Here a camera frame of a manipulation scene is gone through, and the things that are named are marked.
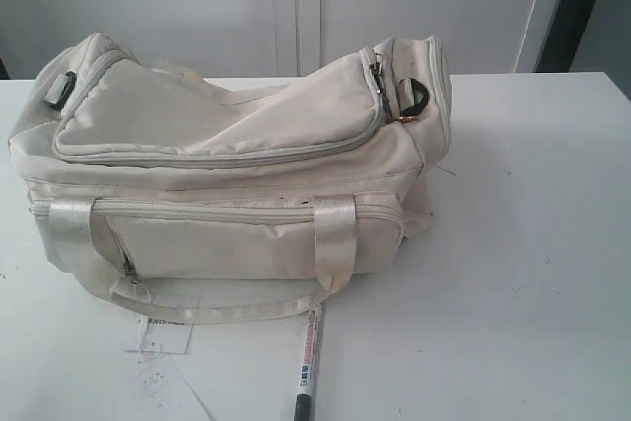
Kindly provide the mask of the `cream fabric duffel bag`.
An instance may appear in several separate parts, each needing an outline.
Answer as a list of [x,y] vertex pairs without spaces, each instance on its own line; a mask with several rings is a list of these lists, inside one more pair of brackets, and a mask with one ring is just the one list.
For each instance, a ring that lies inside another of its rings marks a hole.
[[436,37],[233,91],[94,33],[39,73],[8,148],[47,259],[87,292],[250,322],[315,308],[429,226],[451,111]]

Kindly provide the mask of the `black and white marker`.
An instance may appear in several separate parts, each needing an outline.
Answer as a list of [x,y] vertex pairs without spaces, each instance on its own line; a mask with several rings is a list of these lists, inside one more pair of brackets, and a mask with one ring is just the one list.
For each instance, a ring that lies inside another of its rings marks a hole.
[[295,396],[293,420],[309,421],[312,416],[316,388],[317,356],[322,333],[324,306],[317,305],[308,311],[300,370]]

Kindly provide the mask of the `white paper hang tag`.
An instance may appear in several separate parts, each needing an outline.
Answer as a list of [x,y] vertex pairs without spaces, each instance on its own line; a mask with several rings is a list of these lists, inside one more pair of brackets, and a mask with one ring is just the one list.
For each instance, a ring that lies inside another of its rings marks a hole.
[[193,326],[139,316],[124,334],[120,348],[141,355],[186,354]]

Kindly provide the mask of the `small white price tag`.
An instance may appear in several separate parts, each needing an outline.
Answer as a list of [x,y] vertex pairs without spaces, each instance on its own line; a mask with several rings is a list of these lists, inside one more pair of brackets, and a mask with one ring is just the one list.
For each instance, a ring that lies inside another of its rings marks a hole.
[[180,376],[170,357],[138,361],[132,371],[133,386],[145,404],[159,412],[175,409],[180,402]]

